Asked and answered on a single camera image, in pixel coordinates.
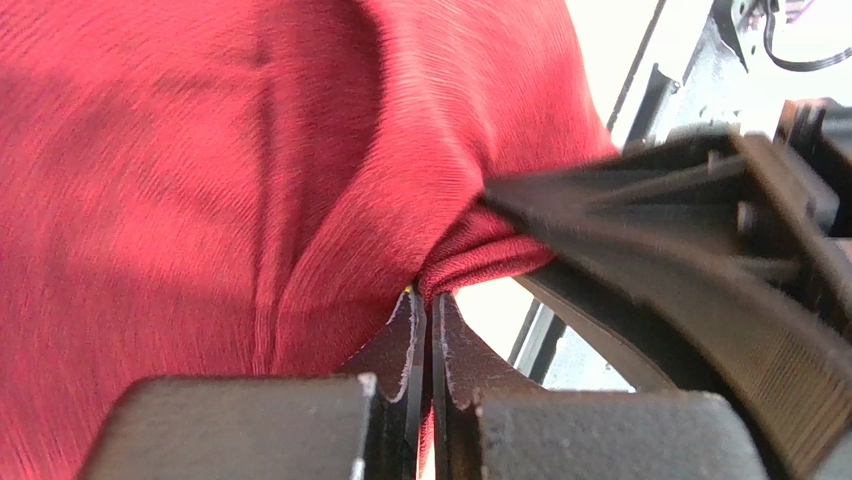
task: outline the black cable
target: black cable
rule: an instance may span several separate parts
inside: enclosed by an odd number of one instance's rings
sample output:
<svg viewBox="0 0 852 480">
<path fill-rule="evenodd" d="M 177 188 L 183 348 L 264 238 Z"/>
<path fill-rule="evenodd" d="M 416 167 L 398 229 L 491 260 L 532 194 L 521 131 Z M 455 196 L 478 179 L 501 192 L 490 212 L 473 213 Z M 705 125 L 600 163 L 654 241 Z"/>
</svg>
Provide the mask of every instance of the black cable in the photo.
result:
<svg viewBox="0 0 852 480">
<path fill-rule="evenodd" d="M 763 6 L 766 10 L 766 28 L 763 29 L 763 48 L 766 49 L 766 54 L 769 55 L 769 58 L 775 65 L 791 72 L 816 72 L 817 70 L 823 70 L 852 58 L 852 47 L 828 58 L 809 62 L 791 62 L 790 60 L 776 57 L 772 53 L 772 42 L 775 37 L 775 15 L 772 13 L 771 0 L 764 0 Z"/>
</svg>

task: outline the red fabric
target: red fabric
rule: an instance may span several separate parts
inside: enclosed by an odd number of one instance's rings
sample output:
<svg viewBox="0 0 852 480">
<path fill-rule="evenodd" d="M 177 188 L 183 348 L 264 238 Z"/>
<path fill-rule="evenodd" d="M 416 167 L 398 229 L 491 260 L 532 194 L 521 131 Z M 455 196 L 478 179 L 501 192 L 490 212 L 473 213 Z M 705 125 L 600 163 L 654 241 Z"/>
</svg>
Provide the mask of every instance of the red fabric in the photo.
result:
<svg viewBox="0 0 852 480">
<path fill-rule="evenodd" d="M 0 478 L 128 384 L 332 372 L 547 253 L 482 179 L 611 152 L 564 0 L 0 0 Z"/>
</svg>

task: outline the cable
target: cable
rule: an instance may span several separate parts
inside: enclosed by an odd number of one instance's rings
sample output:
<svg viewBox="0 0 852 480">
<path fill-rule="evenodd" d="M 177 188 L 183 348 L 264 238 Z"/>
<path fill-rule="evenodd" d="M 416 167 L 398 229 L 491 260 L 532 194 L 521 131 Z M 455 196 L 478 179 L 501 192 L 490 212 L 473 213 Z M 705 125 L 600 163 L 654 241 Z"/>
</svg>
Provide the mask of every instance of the cable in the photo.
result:
<svg viewBox="0 0 852 480">
<path fill-rule="evenodd" d="M 766 9 L 766 27 L 763 29 L 763 48 L 766 49 L 766 54 L 772 60 L 772 63 L 778 65 L 784 70 L 791 72 L 816 72 L 825 68 L 837 65 L 838 63 L 852 58 L 852 47 L 843 50 L 842 52 L 832 55 L 822 60 L 812 60 L 809 62 L 791 62 L 778 58 L 772 53 L 772 42 L 775 37 L 775 15 L 772 13 L 772 0 L 764 0 L 763 6 Z"/>
</svg>

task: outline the red garment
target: red garment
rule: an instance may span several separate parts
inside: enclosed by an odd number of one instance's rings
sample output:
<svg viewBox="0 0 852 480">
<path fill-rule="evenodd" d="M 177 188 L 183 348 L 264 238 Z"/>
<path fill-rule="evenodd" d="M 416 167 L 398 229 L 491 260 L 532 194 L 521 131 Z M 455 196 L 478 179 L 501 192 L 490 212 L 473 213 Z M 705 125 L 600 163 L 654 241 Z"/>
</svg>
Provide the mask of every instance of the red garment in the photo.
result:
<svg viewBox="0 0 852 480">
<path fill-rule="evenodd" d="M 482 178 L 612 150 L 564 0 L 0 0 L 0 478 L 164 374 L 332 372 L 548 254 Z"/>
</svg>

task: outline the red cloth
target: red cloth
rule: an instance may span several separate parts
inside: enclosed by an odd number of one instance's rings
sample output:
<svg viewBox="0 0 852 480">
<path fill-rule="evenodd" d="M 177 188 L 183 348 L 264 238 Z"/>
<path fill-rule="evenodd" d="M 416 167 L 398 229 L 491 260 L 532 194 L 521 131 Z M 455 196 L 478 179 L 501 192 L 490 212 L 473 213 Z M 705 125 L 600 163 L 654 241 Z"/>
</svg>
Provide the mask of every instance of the red cloth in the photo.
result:
<svg viewBox="0 0 852 480">
<path fill-rule="evenodd" d="M 482 178 L 610 153 L 564 0 L 0 0 L 0 478 L 165 374 L 332 372 L 548 254 Z"/>
</svg>

